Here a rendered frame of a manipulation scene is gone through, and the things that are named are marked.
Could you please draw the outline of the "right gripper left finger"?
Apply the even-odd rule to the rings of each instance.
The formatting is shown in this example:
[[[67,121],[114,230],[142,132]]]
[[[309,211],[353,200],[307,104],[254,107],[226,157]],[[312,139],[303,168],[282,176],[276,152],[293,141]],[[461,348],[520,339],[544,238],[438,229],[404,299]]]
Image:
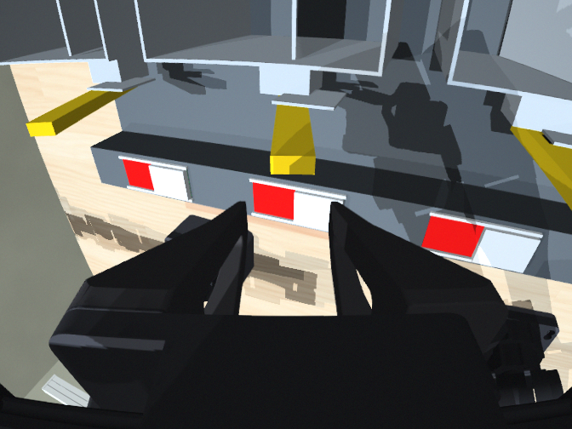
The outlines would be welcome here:
[[[207,223],[87,278],[68,309],[114,306],[239,315],[247,241],[246,202],[239,201]]]

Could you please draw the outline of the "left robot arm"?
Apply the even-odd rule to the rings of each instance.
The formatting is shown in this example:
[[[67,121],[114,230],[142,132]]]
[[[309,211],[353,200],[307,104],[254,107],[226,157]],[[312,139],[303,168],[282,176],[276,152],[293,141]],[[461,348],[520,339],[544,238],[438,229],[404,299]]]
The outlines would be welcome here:
[[[175,238],[175,237],[178,237],[179,235],[182,235],[182,234],[181,234],[181,233],[178,233],[178,232],[171,232],[171,233],[164,239],[164,242],[167,242],[167,241],[169,241],[169,240],[171,240],[171,239],[173,239],[173,238]],[[216,274],[216,276],[214,277],[214,280],[213,280],[212,283],[209,285],[208,290],[207,290],[207,293],[206,293],[206,295],[205,295],[205,300],[204,300],[204,302],[206,302],[206,301],[209,300],[209,297],[211,296],[211,293],[212,293],[213,288],[214,288],[214,286],[215,286],[215,283],[216,283],[216,279],[217,279],[217,277],[218,277],[218,274],[219,274],[219,273]],[[87,406],[87,407],[88,407],[88,408],[100,409],[100,407],[98,406],[98,404],[97,404],[91,397],[89,397],[89,402],[88,402],[88,406]]]

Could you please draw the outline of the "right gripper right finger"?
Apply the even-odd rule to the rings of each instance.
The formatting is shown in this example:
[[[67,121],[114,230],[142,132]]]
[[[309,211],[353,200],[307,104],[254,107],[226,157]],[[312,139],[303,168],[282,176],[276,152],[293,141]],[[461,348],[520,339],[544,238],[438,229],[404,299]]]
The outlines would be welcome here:
[[[337,315],[456,313],[469,323],[482,353],[507,319],[490,279],[369,223],[338,201],[330,203],[329,253]]]

